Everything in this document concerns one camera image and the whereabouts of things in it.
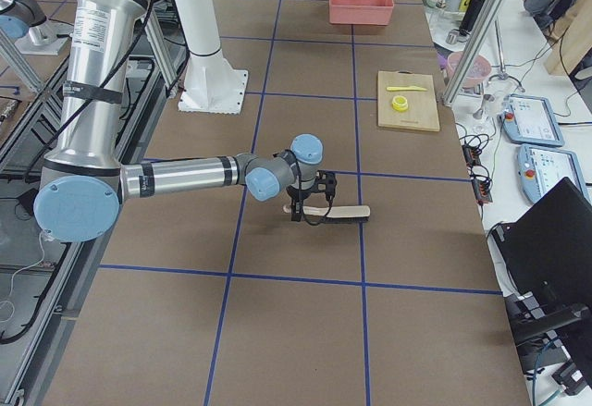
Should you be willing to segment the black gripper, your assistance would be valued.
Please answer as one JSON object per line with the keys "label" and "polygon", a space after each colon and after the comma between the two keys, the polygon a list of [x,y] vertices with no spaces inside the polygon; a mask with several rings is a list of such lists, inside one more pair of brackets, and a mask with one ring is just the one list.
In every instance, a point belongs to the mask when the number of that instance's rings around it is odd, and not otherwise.
{"label": "black gripper", "polygon": [[306,189],[288,186],[286,191],[291,198],[290,220],[294,222],[300,222],[302,220],[302,206],[304,206],[304,201],[308,199],[312,193],[314,193],[315,186],[310,186]]}

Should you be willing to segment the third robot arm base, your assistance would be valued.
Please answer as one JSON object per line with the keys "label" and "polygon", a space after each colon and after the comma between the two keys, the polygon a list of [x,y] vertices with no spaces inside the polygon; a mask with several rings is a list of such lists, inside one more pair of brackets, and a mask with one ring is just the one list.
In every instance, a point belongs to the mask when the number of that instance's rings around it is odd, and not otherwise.
{"label": "third robot arm base", "polygon": [[73,25],[49,19],[36,0],[1,0],[1,30],[24,55],[59,55]]}

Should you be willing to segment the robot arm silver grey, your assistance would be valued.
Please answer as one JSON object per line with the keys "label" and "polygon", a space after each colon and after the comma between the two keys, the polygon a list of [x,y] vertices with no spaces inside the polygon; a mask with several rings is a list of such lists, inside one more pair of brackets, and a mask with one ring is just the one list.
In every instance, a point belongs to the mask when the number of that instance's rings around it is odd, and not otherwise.
{"label": "robot arm silver grey", "polygon": [[34,215],[64,242],[105,234],[129,199],[243,185],[259,201],[303,195],[321,179],[322,142],[294,139],[271,159],[255,154],[122,165],[114,149],[125,73],[137,21],[150,0],[77,0],[61,128],[44,160]]}

